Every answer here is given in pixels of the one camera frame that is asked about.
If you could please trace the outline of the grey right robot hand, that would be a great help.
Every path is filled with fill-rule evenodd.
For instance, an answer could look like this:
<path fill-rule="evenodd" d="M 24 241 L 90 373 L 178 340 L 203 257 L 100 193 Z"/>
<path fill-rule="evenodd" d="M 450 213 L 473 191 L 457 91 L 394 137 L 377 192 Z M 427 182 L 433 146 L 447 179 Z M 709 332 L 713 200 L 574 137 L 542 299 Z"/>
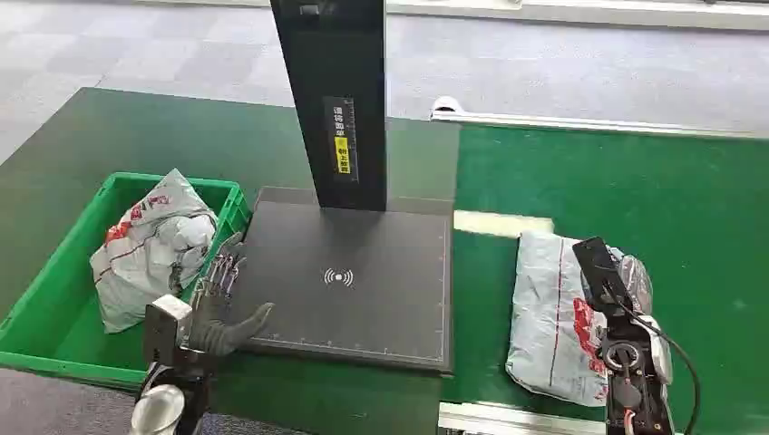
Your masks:
<path fill-rule="evenodd" d="M 618 274 L 627 288 L 635 312 L 651 315 L 653 304 L 653 286 L 644 264 L 630 254 L 624 254 L 619 249 L 611 247 L 612 255 Z"/>

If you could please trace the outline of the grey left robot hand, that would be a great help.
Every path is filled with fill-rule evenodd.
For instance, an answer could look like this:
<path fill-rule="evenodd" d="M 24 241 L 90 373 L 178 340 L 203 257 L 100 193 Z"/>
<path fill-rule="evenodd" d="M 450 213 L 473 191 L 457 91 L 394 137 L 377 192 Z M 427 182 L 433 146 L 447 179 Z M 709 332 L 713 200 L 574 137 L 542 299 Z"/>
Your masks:
<path fill-rule="evenodd" d="M 192 349 L 217 357 L 227 356 L 256 336 L 268 322 L 275 307 L 270 302 L 261 304 L 236 324 L 226 323 L 231 289 L 246 260 L 242 232 L 222 241 L 191 299 L 189 345 Z"/>

